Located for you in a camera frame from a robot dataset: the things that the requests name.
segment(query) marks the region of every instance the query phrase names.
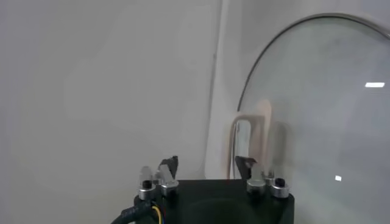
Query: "white surface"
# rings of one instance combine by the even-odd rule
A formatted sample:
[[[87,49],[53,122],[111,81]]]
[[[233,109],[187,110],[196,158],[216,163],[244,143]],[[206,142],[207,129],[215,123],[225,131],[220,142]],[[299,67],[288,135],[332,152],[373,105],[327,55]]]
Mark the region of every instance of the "white surface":
[[[204,177],[218,2],[0,1],[0,223],[110,223],[171,155]]]

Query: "curved glass edge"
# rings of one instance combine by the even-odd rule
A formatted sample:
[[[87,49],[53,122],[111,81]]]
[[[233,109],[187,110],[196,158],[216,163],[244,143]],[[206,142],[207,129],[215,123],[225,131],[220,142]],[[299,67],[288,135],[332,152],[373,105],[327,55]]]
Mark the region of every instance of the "curved glass edge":
[[[245,92],[246,92],[246,88],[248,86],[248,83],[250,81],[250,78],[252,77],[252,74],[255,72],[258,64],[259,64],[259,61],[260,59],[263,57],[263,55],[265,54],[265,52],[268,50],[268,48],[280,37],[282,36],[285,32],[287,32],[289,29],[292,29],[293,27],[301,24],[301,23],[304,23],[306,21],[310,21],[310,20],[314,20],[314,19],[321,19],[321,18],[339,18],[339,19],[347,19],[347,20],[350,20],[350,21],[353,21],[353,22],[356,22],[356,23],[359,23],[359,24],[362,24],[378,33],[380,33],[381,35],[383,35],[386,39],[390,40],[390,32],[385,29],[384,27],[382,26],[379,26],[378,24],[375,24],[371,21],[368,21],[364,18],[360,18],[358,16],[354,16],[354,15],[349,15],[349,14],[345,14],[345,13],[320,13],[320,14],[314,14],[314,15],[310,15],[310,16],[307,16],[307,17],[304,17],[290,25],[288,25],[286,28],[284,28],[282,31],[280,31],[268,44],[267,46],[261,51],[260,55],[258,56],[258,58],[256,59],[255,63],[253,64],[252,68],[250,69],[250,72],[249,72],[249,75],[245,81],[245,85],[244,85],[244,89],[241,93],[241,96],[239,98],[239,102],[238,102],[238,106],[237,106],[237,111],[240,110],[241,108],[241,104],[242,104],[242,101],[244,99],[244,95],[245,95]]]

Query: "yellow wire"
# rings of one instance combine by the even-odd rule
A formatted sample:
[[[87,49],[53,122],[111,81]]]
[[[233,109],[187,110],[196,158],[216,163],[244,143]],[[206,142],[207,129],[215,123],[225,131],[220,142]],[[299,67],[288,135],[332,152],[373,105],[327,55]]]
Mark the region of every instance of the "yellow wire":
[[[158,224],[163,223],[163,217],[161,216],[161,212],[157,206],[152,206],[152,209],[156,210],[157,215],[158,215]]]

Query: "glass dome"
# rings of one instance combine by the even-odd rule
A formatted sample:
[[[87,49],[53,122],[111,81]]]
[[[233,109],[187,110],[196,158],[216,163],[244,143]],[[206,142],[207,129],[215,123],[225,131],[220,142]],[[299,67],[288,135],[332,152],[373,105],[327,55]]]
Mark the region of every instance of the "glass dome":
[[[296,223],[388,223],[389,73],[387,33],[347,15],[298,21],[259,56],[238,110],[271,103],[268,149]],[[247,128],[237,135],[245,155]]]

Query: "silver cylinder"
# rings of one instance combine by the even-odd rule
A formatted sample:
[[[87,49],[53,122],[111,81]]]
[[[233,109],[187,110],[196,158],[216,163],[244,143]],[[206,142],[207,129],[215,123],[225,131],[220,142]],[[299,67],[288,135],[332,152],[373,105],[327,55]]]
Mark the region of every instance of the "silver cylinder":
[[[270,186],[271,195],[275,198],[288,198],[289,187],[282,178],[276,178]]]
[[[155,189],[156,189],[156,185],[154,184],[149,189],[139,188],[138,196],[141,200],[151,200],[155,197],[155,193],[154,193]]]
[[[171,194],[176,193],[177,186],[179,185],[179,182],[177,180],[170,181],[168,183],[164,183],[161,185],[161,193],[165,197],[168,197]]]
[[[262,179],[249,179],[246,181],[246,191],[250,194],[264,195],[266,192],[266,182]]]

